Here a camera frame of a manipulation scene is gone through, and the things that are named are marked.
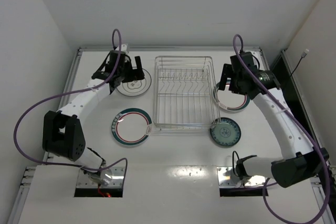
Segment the white plate green clover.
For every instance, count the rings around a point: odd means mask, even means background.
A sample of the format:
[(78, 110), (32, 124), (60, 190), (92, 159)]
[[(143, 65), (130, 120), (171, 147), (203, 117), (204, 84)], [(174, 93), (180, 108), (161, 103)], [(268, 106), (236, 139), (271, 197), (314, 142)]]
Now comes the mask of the white plate green clover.
[(143, 72), (144, 79), (121, 83), (117, 91), (127, 97), (138, 97), (146, 93), (152, 84), (152, 77), (146, 69), (143, 69)]

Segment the red green rimmed plate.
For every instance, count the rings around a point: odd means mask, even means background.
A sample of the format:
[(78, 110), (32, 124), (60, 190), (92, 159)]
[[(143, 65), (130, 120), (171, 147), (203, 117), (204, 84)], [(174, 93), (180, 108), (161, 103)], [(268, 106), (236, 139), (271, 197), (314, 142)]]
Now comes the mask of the red green rimmed plate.
[(218, 107), (226, 112), (237, 113), (246, 109), (250, 103), (250, 98), (247, 95), (235, 94), (229, 91), (230, 79), (226, 82), (225, 90), (219, 89), (218, 82), (213, 89), (213, 101)]
[(119, 112), (111, 123), (111, 133), (118, 144), (135, 147), (144, 143), (152, 132), (152, 119), (143, 109), (128, 108)]

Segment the blue floral green plate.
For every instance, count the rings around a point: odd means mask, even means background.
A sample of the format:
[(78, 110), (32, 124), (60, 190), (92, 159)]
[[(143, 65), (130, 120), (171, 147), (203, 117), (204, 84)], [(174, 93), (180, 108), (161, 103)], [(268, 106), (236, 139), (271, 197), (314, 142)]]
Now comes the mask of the blue floral green plate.
[(242, 131), (233, 119), (221, 117), (212, 122), (209, 134), (217, 145), (230, 148), (240, 141)]

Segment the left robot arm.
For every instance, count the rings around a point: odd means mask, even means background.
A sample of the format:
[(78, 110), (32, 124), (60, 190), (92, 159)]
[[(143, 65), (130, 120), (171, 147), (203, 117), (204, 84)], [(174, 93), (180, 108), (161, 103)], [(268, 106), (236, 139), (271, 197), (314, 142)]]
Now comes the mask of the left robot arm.
[(132, 64), (127, 47), (115, 47), (93, 73), (86, 88), (58, 111), (44, 116), (43, 149), (72, 161), (85, 175), (102, 183), (111, 174), (106, 160), (86, 145), (82, 123), (122, 83), (144, 79), (141, 58)]

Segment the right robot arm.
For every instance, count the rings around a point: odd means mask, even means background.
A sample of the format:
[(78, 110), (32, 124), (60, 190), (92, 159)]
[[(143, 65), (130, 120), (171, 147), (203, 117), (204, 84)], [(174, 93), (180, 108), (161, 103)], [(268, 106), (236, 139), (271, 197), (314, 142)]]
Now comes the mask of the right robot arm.
[(259, 108), (273, 131), (281, 149), (280, 158), (260, 158), (250, 155), (240, 158), (234, 167), (234, 178), (244, 181), (252, 176), (274, 179), (283, 188), (317, 175), (329, 158), (310, 135), (295, 122), (280, 88), (270, 70), (260, 70), (251, 52), (230, 57), (223, 65), (220, 90), (229, 80), (229, 91), (246, 95)]

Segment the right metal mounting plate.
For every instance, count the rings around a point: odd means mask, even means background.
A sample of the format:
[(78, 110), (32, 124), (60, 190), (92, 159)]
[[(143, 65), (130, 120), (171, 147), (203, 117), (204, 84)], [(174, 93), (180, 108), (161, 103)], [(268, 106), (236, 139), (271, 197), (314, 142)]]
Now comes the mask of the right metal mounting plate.
[(218, 185), (220, 189), (245, 189), (262, 187), (266, 181), (264, 176), (252, 176), (240, 180), (234, 175), (231, 166), (217, 167)]

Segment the metal mounting plate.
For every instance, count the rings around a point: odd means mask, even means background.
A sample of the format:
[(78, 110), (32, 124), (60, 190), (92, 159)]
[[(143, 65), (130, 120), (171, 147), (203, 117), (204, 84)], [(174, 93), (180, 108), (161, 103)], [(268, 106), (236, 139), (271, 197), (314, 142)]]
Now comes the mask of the metal mounting plate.
[(121, 188), (124, 179), (124, 167), (112, 167), (99, 173), (85, 172), (80, 170), (76, 188), (93, 189), (100, 185), (105, 188)]
[(245, 189), (262, 187), (266, 181), (264, 176), (252, 176), (240, 180), (234, 175), (231, 166), (217, 167), (218, 185), (220, 189)]

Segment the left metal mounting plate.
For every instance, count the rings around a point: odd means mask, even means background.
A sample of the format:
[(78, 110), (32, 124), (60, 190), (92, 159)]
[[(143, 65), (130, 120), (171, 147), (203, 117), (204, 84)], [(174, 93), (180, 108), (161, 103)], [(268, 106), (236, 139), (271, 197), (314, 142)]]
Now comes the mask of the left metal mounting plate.
[(105, 188), (121, 188), (124, 179), (124, 167), (112, 167), (99, 173), (85, 172), (80, 170), (76, 188), (93, 189), (100, 185)]

